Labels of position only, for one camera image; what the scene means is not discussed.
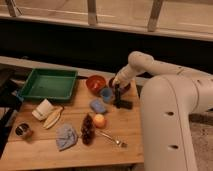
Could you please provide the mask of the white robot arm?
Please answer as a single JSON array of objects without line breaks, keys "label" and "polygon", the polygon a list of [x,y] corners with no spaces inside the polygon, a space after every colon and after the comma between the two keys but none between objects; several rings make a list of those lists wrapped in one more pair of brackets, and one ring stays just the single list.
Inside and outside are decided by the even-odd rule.
[{"label": "white robot arm", "polygon": [[152,77],[140,95],[145,171],[198,171],[189,116],[213,108],[213,74],[133,51],[114,83]]}]

